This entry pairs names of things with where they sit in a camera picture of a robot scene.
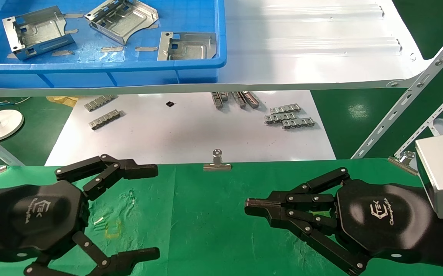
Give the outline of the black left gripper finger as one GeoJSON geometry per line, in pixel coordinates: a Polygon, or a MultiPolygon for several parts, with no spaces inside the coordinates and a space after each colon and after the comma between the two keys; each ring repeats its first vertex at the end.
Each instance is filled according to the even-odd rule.
{"type": "MultiPolygon", "coordinates": [[[[107,257],[82,231],[73,234],[72,240],[96,263],[88,276],[130,276],[138,263],[160,258],[160,250],[157,247],[129,250],[107,257]]],[[[64,271],[49,268],[50,262],[51,257],[42,254],[26,267],[24,275],[72,276],[64,271]]]]}
{"type": "Polygon", "coordinates": [[[133,159],[115,159],[109,155],[95,156],[55,171],[58,181],[66,180],[69,183],[93,176],[82,187],[87,200],[96,200],[121,179],[146,179],[157,177],[158,174],[156,164],[138,165],[133,159]]]}

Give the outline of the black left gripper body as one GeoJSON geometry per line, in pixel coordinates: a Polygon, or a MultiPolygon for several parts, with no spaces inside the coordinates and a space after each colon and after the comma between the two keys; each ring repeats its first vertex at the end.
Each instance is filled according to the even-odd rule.
{"type": "Polygon", "coordinates": [[[72,236],[85,230],[89,214],[83,192],[67,181],[0,189],[0,262],[62,257],[76,246],[72,236]]]}

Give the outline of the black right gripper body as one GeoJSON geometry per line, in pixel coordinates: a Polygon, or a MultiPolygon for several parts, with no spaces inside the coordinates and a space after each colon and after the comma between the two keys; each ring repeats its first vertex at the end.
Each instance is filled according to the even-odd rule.
{"type": "Polygon", "coordinates": [[[336,192],[346,239],[372,258],[419,263],[435,216],[421,187],[369,184],[355,179],[336,192]]]}

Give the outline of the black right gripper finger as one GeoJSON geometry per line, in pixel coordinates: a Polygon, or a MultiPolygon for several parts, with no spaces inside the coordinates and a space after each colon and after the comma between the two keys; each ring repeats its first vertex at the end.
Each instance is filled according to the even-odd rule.
{"type": "Polygon", "coordinates": [[[322,192],[340,185],[350,178],[349,171],[340,167],[311,179],[289,191],[272,191],[265,199],[246,199],[245,210],[258,210],[264,207],[310,206],[310,204],[332,202],[333,195],[322,192]]]}
{"type": "Polygon", "coordinates": [[[247,215],[266,218],[272,228],[286,229],[350,276],[358,276],[370,257],[352,253],[330,239],[337,233],[336,220],[286,209],[247,209],[247,215]]]}

